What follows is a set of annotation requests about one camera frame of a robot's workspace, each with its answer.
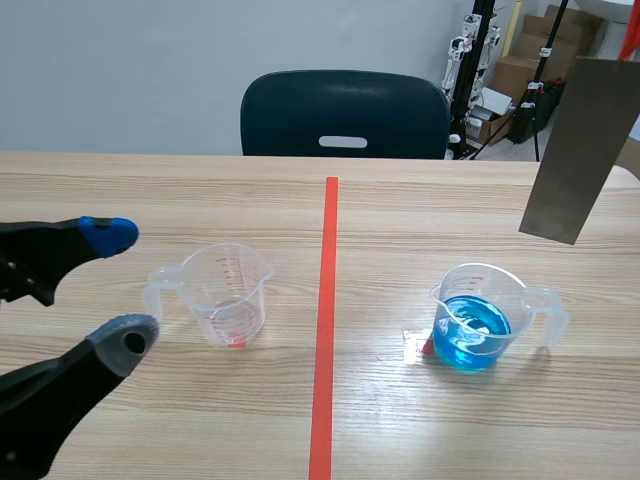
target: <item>plastic measuring cup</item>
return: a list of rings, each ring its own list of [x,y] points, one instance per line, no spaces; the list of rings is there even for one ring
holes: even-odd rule
[[[212,245],[181,265],[153,272],[144,301],[147,312],[161,321],[160,292],[175,290],[208,338],[234,345],[246,342],[264,325],[263,285],[271,276],[271,268],[251,248]]]
[[[438,304],[435,353],[457,368],[492,365],[538,315],[547,317],[544,343],[555,346],[570,319],[557,293],[529,288],[506,270],[482,263],[449,270],[431,295]]]

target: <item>wood grain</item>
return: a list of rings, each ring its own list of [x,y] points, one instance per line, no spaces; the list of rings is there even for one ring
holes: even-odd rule
[[[308,475],[324,184],[340,178],[333,477],[630,479],[640,470],[640,182],[616,168],[574,247],[518,233],[532,163],[0,154],[0,219],[125,216],[124,255],[72,272],[53,308],[0,310],[0,371],[58,355],[140,311],[148,273],[223,241],[276,275],[261,334],[208,345],[176,297],[159,342],[78,426],[50,478]],[[541,325],[498,366],[408,365],[402,330],[432,321],[450,267],[498,264],[556,289],[563,343]]]

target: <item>cardboard box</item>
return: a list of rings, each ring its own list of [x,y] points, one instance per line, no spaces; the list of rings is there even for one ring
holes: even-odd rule
[[[547,6],[547,11],[544,14],[544,18],[555,21],[559,11],[560,7],[558,5],[549,5]],[[564,15],[562,16],[562,23],[584,27],[590,30],[595,37],[600,31],[600,28],[604,23],[604,19],[596,17],[595,15],[591,15],[587,12],[583,12],[582,10],[573,10],[571,8],[567,8],[564,12]]]
[[[529,82],[533,80],[540,60],[504,57],[498,60],[491,80],[491,88],[508,97],[514,105],[520,103]]]
[[[489,140],[491,135],[493,135],[496,131],[498,131],[498,129],[505,122],[508,121],[511,123],[512,120],[513,118],[511,116],[511,113],[509,112],[506,115],[503,115],[502,117],[498,117],[493,121],[482,120],[482,127],[480,128],[476,128],[467,124],[467,140],[471,140],[472,142],[475,142],[477,144],[484,145],[484,142]],[[504,137],[506,137],[509,134],[510,128],[511,128],[510,125],[506,125],[500,131],[500,133],[496,135],[496,138],[491,140],[491,143],[489,143],[489,145],[493,146],[496,143],[498,143],[500,140],[502,140]]]
[[[540,48],[547,44],[547,39],[529,33],[522,33],[518,38],[518,44],[514,50],[514,55],[523,58],[540,60]],[[555,80],[562,78],[566,80],[576,59],[577,47],[568,45],[556,40],[553,44],[553,51],[547,60],[547,64],[542,72],[541,80]]]
[[[537,35],[543,37],[546,40],[551,34],[555,18],[542,18],[535,15],[525,15],[524,22],[522,24],[522,33],[528,33],[531,35]],[[575,25],[563,21],[558,29],[555,42],[562,42],[568,45],[575,45],[578,55],[589,55],[591,53],[591,47],[595,42],[595,35],[591,28],[581,25]]]

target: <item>floor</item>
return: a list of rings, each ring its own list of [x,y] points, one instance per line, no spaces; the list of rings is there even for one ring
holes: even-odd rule
[[[540,159],[544,156],[553,128],[555,115],[549,121],[547,128],[538,134],[538,146],[540,147]],[[493,147],[487,147],[478,155],[476,160],[501,160],[509,162],[535,162],[536,150],[533,138],[524,143],[516,145],[506,138],[496,143]]]

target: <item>measuring cup handle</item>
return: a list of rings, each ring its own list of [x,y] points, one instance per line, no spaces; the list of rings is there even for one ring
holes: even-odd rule
[[[160,292],[162,287],[158,284],[149,285],[144,289],[144,308],[146,312],[158,322],[162,321],[162,299]]]
[[[149,275],[149,285],[144,289],[144,306],[158,322],[162,320],[162,290],[177,290],[182,267],[163,267]]]
[[[557,347],[569,326],[571,317],[566,310],[558,307],[543,309],[541,313],[546,313],[547,315],[543,334],[544,344],[547,347]]]
[[[544,326],[543,342],[548,347],[555,347],[560,343],[571,319],[569,313],[562,308],[562,298],[548,288],[526,288],[523,297],[525,309],[529,309],[535,316],[547,316]]]

